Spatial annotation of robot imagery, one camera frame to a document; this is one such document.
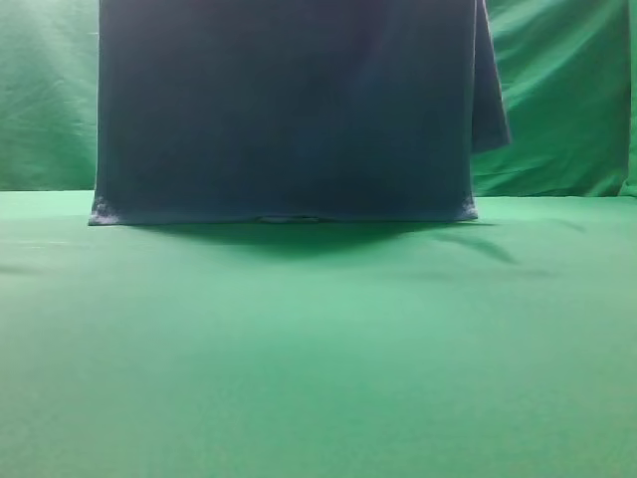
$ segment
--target green floor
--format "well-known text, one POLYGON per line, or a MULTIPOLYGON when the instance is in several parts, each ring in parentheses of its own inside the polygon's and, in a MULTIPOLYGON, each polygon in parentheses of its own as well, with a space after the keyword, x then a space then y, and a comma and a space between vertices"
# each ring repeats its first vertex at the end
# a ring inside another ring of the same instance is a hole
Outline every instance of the green floor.
POLYGON ((637 476, 637 200, 88 228, 0 193, 2 478, 637 476))

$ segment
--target wrinkled green fabric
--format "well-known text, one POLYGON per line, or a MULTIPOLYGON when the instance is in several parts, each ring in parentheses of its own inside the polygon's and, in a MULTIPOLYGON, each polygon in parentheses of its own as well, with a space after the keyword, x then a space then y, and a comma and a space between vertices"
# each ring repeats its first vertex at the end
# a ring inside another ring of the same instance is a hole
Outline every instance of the wrinkled green fabric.
MULTIPOLYGON (((0 189, 93 187, 97 7, 1 2, 0 189)), ((626 0, 489 9, 515 144, 474 159, 477 193, 616 194, 629 143, 626 0)))
POLYGON ((0 190, 90 189, 97 1, 0 1, 0 190))
POLYGON ((630 153, 628 156, 628 178, 622 188, 622 194, 637 196, 637 0, 629 1, 631 77, 632 77, 632 115, 630 133, 630 153))
POLYGON ((625 178, 625 0, 490 0, 514 144, 475 158, 481 195, 615 195, 625 178))

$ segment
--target green fabric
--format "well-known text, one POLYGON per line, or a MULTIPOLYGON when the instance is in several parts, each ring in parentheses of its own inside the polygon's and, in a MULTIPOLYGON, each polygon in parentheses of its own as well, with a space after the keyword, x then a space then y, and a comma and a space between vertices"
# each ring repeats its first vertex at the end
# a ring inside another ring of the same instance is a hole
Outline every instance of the green fabric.
POLYGON ((0 193, 3 478, 637 476, 637 201, 88 228, 0 193))
MULTIPOLYGON (((90 189, 97 1, 0 5, 0 189, 90 189)), ((481 195, 616 194, 626 176, 626 0, 489 0, 515 144, 481 195)))
POLYGON ((632 118, 628 179, 622 193, 637 196, 637 0, 628 0, 630 8, 630 44, 632 76, 632 118))
POLYGON ((93 188, 97 6, 0 0, 0 190, 93 188))
POLYGON ((625 0, 489 0, 514 144, 475 159, 481 195, 616 195, 626 176, 625 0))

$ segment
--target hanging fabric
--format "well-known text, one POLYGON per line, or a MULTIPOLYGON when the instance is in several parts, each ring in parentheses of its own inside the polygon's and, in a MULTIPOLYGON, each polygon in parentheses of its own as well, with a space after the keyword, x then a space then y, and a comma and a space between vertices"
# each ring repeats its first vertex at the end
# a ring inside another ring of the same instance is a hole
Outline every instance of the hanging fabric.
POLYGON ((630 22, 630 51, 632 79, 632 108, 628 177, 621 190, 623 195, 637 196, 637 0, 628 1, 630 22))
POLYGON ((102 0, 92 224, 461 221, 509 130, 484 0, 102 0))

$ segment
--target green screen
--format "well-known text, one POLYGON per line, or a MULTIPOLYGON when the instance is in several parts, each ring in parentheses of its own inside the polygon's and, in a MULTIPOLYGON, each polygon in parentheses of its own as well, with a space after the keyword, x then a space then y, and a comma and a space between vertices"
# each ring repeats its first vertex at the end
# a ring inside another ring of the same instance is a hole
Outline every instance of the green screen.
MULTIPOLYGON (((98 3, 2 2, 0 189, 93 187, 98 3)), ((515 143, 475 158, 477 193, 616 195, 630 142, 626 0, 488 3, 515 143)))
POLYGON ((629 174, 622 192, 637 196, 637 0, 630 1, 630 46, 632 51, 632 127, 630 141, 629 174))
POLYGON ((2 478, 637 477, 637 200, 87 227, 0 193, 2 478))

